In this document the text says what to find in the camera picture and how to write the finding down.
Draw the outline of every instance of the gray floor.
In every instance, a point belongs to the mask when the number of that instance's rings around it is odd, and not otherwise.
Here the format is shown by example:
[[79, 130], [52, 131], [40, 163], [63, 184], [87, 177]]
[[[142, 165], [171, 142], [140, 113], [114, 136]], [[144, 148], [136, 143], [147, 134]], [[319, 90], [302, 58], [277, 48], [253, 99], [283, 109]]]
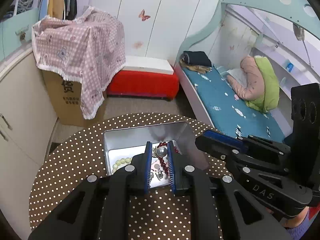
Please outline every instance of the gray floor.
[[[176, 98], [172, 101], [157, 98], [137, 98], [137, 97], [108, 97], [104, 119], [110, 117], [141, 112], [180, 114], [191, 118], [196, 118], [188, 99], [180, 87]], [[81, 130], [82, 127], [63, 125], [58, 123], [53, 142], [62, 143], [69, 136]]]

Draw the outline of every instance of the pearl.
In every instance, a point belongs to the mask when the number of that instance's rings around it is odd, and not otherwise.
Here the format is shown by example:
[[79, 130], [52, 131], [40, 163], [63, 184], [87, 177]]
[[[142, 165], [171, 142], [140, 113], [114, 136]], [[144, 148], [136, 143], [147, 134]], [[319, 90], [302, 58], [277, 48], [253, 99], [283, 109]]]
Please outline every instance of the pearl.
[[159, 157], [165, 157], [167, 155], [167, 148], [163, 146], [157, 148], [157, 155]]

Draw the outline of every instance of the silver tray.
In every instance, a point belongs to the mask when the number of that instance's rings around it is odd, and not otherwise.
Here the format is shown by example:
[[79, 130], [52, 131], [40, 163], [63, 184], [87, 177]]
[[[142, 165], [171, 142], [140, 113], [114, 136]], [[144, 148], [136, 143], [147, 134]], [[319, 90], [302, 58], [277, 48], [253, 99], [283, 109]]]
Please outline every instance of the silver tray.
[[[132, 158], [135, 155], [145, 152], [146, 143], [150, 141], [152, 147], [156, 147], [160, 142], [173, 141], [178, 151], [186, 155], [191, 163], [202, 170], [209, 164], [205, 159], [204, 153], [197, 149], [195, 145], [196, 136], [187, 122], [173, 122], [166, 124], [147, 125], [142, 127], [132, 127], [117, 130], [106, 130], [104, 138], [104, 156], [107, 167], [107, 174], [112, 175], [112, 166], [116, 160], [121, 158]], [[168, 176], [159, 180], [154, 173], [150, 188], [169, 184]]]

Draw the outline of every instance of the brown polka dot fabric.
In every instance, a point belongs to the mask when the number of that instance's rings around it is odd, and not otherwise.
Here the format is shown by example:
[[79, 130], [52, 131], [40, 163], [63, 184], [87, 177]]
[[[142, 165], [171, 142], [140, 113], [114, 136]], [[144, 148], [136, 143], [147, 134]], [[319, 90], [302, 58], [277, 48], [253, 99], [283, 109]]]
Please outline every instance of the brown polka dot fabric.
[[[35, 178], [29, 198], [29, 219], [33, 230], [87, 176], [106, 176], [103, 132], [120, 128], [185, 121], [199, 136], [214, 129], [197, 120], [160, 113], [138, 113], [113, 117], [69, 137], [52, 152]], [[214, 177], [230, 175], [221, 160], [205, 154]], [[189, 240], [190, 198], [175, 197], [169, 186], [153, 188], [144, 197], [130, 198], [129, 239]]]

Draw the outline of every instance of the red butterfly sticker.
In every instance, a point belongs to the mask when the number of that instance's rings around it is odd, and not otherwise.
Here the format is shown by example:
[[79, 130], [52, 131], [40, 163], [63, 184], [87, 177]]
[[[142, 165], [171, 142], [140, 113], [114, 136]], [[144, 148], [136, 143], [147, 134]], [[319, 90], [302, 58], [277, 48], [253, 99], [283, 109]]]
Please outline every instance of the red butterfly sticker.
[[149, 15], [144, 15], [145, 11], [142, 10], [141, 13], [139, 14], [139, 18], [141, 18], [141, 20], [144, 22], [145, 20], [148, 20], [151, 16]]

